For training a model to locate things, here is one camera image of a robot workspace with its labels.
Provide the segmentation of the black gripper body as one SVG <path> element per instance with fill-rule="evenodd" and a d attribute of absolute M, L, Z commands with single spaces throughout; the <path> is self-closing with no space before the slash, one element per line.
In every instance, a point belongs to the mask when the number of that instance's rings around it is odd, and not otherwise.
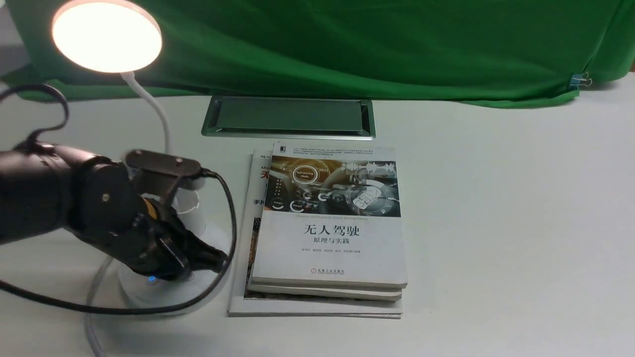
<path fill-rule="evenodd" d="M 119 231 L 107 235 L 107 255 L 134 273 L 157 276 L 159 258 L 157 239 L 169 237 L 188 258 L 186 248 L 191 233 L 172 207 L 162 206 L 157 200 L 141 197 L 136 201 L 138 212 Z"/>

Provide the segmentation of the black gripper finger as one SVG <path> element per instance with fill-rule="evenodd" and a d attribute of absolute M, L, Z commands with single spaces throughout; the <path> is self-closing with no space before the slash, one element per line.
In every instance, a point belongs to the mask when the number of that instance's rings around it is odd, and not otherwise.
<path fill-rule="evenodd" d="M 189 267 L 192 271 L 220 273 L 230 261 L 224 251 L 194 237 L 189 240 Z"/>

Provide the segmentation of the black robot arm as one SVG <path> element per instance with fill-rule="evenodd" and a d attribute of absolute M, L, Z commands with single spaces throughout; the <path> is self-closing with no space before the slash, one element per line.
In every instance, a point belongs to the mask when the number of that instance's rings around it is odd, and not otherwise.
<path fill-rule="evenodd" d="M 65 145 L 19 145 L 1 154 L 1 243 L 65 229 L 144 276 L 220 273 L 227 253 L 186 228 L 172 205 L 202 173 L 197 161 L 161 152 L 129 151 L 120 162 Z"/>

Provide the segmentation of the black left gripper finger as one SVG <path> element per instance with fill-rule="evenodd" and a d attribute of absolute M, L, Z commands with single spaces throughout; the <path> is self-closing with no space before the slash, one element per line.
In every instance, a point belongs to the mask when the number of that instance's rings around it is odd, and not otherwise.
<path fill-rule="evenodd" d="M 188 258 L 169 237 L 157 239 L 159 267 L 157 276 L 168 282 L 184 282 L 190 277 L 192 270 Z"/>

